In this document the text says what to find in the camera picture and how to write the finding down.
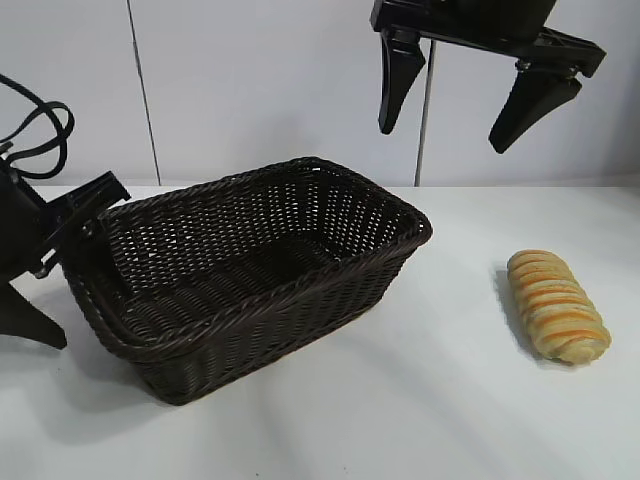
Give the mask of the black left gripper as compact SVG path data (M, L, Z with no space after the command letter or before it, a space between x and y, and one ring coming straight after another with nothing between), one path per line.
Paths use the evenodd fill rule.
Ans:
M118 277L100 216L131 198L112 172L50 201L11 167L1 169L1 281L29 272L42 279L57 264L87 278ZM1 334L67 346L64 330L12 285L1 285Z

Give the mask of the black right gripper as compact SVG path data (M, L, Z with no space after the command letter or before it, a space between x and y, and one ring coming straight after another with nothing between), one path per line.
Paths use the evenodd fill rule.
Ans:
M531 126L572 101L606 52L596 43L545 26L554 1L376 1L370 24L380 32L382 89L378 124L392 133L406 96L426 64L420 38L516 58L517 75L489 134L503 154Z

